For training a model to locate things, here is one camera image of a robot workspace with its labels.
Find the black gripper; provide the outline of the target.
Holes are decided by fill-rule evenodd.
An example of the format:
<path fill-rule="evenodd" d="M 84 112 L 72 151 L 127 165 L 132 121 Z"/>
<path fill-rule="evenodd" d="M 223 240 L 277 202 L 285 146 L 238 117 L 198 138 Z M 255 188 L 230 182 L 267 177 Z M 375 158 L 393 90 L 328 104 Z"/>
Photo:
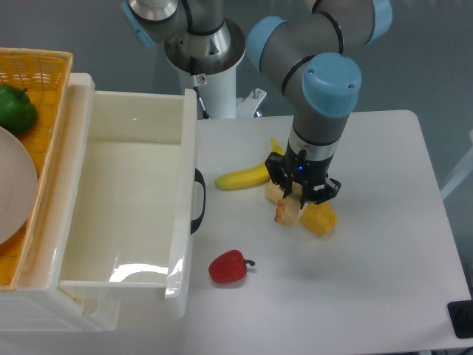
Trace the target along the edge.
<path fill-rule="evenodd" d="M 335 154 L 337 141 L 328 145 L 317 145 L 303 138 L 292 128 L 285 153 L 272 152 L 265 161 L 270 180 L 280 185 L 283 198 L 292 193 L 293 183 L 300 184 L 300 209 L 307 202 L 321 204 L 333 199 L 341 183 L 328 175 Z"/>

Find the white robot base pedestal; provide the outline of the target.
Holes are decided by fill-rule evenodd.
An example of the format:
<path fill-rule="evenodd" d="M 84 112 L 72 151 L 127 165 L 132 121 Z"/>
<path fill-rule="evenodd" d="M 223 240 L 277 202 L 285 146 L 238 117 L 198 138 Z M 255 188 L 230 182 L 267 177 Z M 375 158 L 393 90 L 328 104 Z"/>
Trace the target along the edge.
<path fill-rule="evenodd" d="M 202 119 L 233 119 L 261 117 L 259 106 L 267 96 L 260 88 L 253 90 L 242 98 L 237 97 L 238 62 L 217 74 L 199 74 L 191 76 L 176 67 L 181 90 L 197 88 L 197 118 Z"/>

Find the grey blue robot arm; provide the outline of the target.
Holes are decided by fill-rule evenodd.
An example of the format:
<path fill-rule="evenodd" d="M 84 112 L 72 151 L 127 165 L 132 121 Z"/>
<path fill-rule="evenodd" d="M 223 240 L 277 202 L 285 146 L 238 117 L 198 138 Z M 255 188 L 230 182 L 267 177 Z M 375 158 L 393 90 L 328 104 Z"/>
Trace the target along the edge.
<path fill-rule="evenodd" d="M 164 45 L 181 85 L 204 119 L 236 114 L 235 69 L 247 58 L 296 112 L 283 153 L 265 161 L 270 179 L 300 205 L 333 199 L 341 187 L 328 169 L 362 77 L 346 52 L 373 42 L 392 23 L 389 1 L 310 1 L 310 17 L 278 16 L 249 34 L 224 17 L 221 1 L 125 1 L 122 11 L 143 46 Z"/>

